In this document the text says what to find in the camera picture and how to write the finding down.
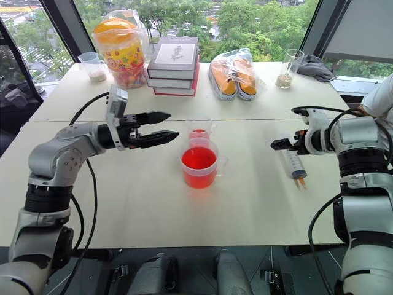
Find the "white table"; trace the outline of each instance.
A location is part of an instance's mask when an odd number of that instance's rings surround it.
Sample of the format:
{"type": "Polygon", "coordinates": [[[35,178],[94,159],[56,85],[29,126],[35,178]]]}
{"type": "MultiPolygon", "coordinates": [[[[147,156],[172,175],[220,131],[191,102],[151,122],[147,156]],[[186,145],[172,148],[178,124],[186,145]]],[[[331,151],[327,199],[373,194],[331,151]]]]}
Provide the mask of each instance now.
{"type": "MultiPolygon", "coordinates": [[[[147,86],[129,90],[126,113],[161,110],[172,114],[169,120],[188,120],[205,114],[214,120],[243,119],[297,119],[290,110],[296,106],[318,105],[338,109],[348,106],[330,83],[321,83],[313,77],[296,75],[289,89],[280,89],[274,82],[281,63],[255,63],[257,74],[265,81],[265,89],[254,101],[235,98],[220,101],[212,91],[208,78],[209,64],[201,64],[196,97],[155,96],[147,86]]],[[[107,80],[90,82],[80,64],[75,64],[61,80],[58,87],[32,116],[32,121],[70,121],[87,101],[109,91],[113,83],[107,80]]],[[[104,100],[92,104],[80,117],[82,121],[104,121],[104,100]]]]}
{"type": "MultiPolygon", "coordinates": [[[[18,210],[25,202],[29,153],[65,125],[27,123],[0,158],[0,246],[9,246],[18,210]]],[[[98,220],[91,247],[307,244],[311,218],[340,191],[335,156],[302,157],[309,174],[305,179],[308,190],[303,191],[288,177],[279,152],[270,148],[278,134],[305,128],[300,119],[218,121],[216,125],[213,140],[229,163],[225,174],[207,189],[191,189],[182,180],[176,152],[185,139],[184,122],[140,129],[143,134],[180,131],[181,136],[164,146],[112,149],[92,158],[98,179],[98,220]]],[[[86,232],[93,213],[92,191],[84,165],[74,194],[85,215],[86,232]]],[[[75,208],[68,226],[77,236],[75,208]]],[[[340,242],[333,230],[331,208],[317,222],[314,241],[340,242]]]]}

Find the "syringe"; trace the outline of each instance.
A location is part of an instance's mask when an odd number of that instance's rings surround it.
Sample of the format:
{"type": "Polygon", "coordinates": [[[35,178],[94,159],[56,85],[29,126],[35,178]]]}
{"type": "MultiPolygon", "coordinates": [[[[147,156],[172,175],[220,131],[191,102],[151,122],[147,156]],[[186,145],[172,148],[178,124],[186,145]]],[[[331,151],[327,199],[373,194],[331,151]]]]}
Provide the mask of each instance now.
{"type": "Polygon", "coordinates": [[[284,158],[289,169],[289,173],[293,179],[299,180],[300,184],[304,189],[307,189],[304,178],[307,176],[307,172],[304,169],[302,162],[296,151],[285,150],[284,158]]]}

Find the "stack of books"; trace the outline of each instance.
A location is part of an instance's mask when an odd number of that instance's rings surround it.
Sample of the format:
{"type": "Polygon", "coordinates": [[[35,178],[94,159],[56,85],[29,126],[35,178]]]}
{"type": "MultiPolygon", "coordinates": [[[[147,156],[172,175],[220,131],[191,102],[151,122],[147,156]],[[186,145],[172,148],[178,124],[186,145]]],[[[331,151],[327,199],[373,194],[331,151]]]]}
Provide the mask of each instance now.
{"type": "Polygon", "coordinates": [[[147,85],[156,95],[195,96],[199,65],[197,37],[162,37],[147,67],[147,85]]]}

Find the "red liquid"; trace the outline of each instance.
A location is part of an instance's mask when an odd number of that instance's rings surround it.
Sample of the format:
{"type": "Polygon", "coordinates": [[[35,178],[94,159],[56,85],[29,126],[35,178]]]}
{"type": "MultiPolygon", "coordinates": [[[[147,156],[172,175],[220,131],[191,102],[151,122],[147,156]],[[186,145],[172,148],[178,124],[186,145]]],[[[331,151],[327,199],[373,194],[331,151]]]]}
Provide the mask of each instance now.
{"type": "MultiPolygon", "coordinates": [[[[216,155],[208,148],[203,146],[196,146],[188,149],[182,156],[182,162],[192,169],[205,169],[213,165],[217,160],[216,155]]],[[[216,169],[205,176],[192,176],[183,171],[184,180],[195,189],[202,189],[208,187],[216,177],[216,169]]]]}

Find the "shoe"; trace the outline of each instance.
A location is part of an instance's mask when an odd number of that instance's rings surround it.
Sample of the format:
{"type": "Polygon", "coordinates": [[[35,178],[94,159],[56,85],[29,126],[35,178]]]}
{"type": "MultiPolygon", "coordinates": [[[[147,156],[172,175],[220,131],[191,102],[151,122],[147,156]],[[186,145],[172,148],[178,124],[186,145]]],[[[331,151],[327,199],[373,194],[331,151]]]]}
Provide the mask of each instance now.
{"type": "Polygon", "coordinates": [[[249,52],[239,52],[233,60],[236,77],[236,90],[240,98],[253,100],[257,96],[255,74],[252,67],[252,57],[249,52]]]}
{"type": "Polygon", "coordinates": [[[236,96],[236,84],[230,78],[231,61],[229,58],[215,59],[210,63],[209,79],[214,93],[220,100],[233,100],[236,96]]]}

